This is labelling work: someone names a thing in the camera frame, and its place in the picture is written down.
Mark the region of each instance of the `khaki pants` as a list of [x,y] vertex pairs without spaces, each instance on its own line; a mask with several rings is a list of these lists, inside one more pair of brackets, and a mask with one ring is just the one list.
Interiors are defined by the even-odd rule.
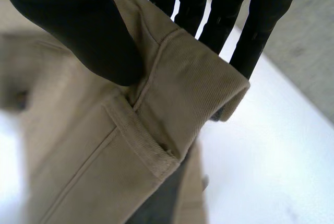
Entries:
[[[20,115],[29,223],[125,223],[177,169],[204,123],[222,106],[221,120],[227,120],[249,88],[234,68],[148,0],[115,1],[147,71],[128,88],[88,71],[1,0],[6,9],[0,33],[10,34],[9,40],[27,29],[37,35],[28,36],[33,40],[24,47],[41,71]],[[199,181],[195,160],[184,178],[197,171]],[[198,192],[199,185],[182,183],[179,195]],[[204,222],[183,208],[201,201],[200,193],[193,196],[179,197],[175,223]]]

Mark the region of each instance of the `black glove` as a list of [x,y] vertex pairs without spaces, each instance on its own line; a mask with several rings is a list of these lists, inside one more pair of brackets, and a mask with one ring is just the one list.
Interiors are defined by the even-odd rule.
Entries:
[[10,0],[67,46],[92,72],[129,86],[144,64],[113,0]]

